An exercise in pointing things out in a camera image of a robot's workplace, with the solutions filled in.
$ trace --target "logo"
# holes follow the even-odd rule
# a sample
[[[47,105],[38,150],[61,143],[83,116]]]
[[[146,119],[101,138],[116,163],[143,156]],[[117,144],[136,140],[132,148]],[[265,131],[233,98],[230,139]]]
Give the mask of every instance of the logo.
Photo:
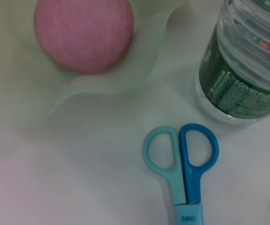
[[[182,222],[195,221],[195,216],[182,217]]]

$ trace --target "scissors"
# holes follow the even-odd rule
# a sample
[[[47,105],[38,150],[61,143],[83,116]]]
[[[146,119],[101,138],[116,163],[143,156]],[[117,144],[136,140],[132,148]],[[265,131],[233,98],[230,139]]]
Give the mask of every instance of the scissors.
[[[212,155],[202,166],[193,166],[189,161],[186,133],[196,130],[203,133],[210,141]],[[163,169],[152,162],[149,157],[149,145],[160,134],[169,134],[172,143],[174,165]],[[172,127],[158,127],[151,131],[143,142],[143,159],[147,167],[162,176],[168,183],[172,203],[175,206],[177,225],[204,225],[201,202],[201,176],[217,161],[218,141],[215,135],[200,124],[187,124],[179,132]]]

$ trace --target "scissor blade cover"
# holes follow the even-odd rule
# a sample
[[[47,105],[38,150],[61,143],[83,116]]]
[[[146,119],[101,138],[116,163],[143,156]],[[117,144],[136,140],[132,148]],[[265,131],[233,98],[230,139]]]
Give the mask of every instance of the scissor blade cover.
[[[202,204],[175,205],[177,225],[204,225]]]

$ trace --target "finger hole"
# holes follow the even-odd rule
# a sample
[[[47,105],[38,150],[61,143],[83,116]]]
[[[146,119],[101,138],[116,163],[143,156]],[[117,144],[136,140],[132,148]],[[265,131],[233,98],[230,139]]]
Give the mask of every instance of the finger hole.
[[[173,152],[169,134],[155,137],[149,146],[149,156],[153,163],[163,169],[173,166]]]
[[[194,166],[206,164],[212,155],[212,146],[208,138],[201,132],[190,130],[186,134],[190,163]]]

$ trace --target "scissor handle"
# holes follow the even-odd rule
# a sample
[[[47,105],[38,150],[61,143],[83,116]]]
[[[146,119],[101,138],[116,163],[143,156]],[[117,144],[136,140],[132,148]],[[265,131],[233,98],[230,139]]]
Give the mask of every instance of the scissor handle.
[[[196,130],[203,133],[212,146],[212,156],[208,162],[202,166],[194,166],[189,161],[186,133],[189,130]],[[215,135],[203,125],[187,124],[180,130],[180,151],[183,161],[183,173],[185,176],[185,188],[188,203],[201,202],[201,176],[216,163],[219,155],[219,145]]]
[[[160,134],[169,134],[171,138],[174,164],[169,169],[157,166],[149,157],[149,146],[152,140]],[[173,204],[185,204],[186,195],[182,172],[182,162],[179,152],[178,135],[172,127],[158,127],[152,130],[145,138],[142,147],[143,159],[146,166],[154,173],[162,176],[168,183]]]

